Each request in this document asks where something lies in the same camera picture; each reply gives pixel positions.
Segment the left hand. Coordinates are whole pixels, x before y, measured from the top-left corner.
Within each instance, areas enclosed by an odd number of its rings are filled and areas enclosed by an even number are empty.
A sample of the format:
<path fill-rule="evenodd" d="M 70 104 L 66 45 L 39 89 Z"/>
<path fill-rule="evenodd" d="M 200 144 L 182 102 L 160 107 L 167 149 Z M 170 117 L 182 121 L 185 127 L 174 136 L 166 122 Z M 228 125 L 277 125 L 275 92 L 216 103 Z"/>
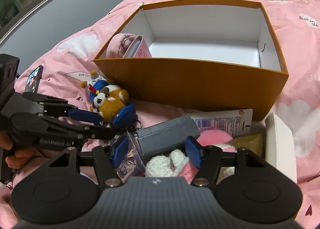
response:
<path fill-rule="evenodd" d="M 13 143 L 5 131 L 1 131 L 1 148 L 4 150 L 12 150 L 13 148 Z M 5 158 L 5 163 L 10 168 L 21 169 L 36 157 L 43 157 L 43 154 L 37 148 L 26 146 L 15 149 L 13 153 L 10 153 Z"/>

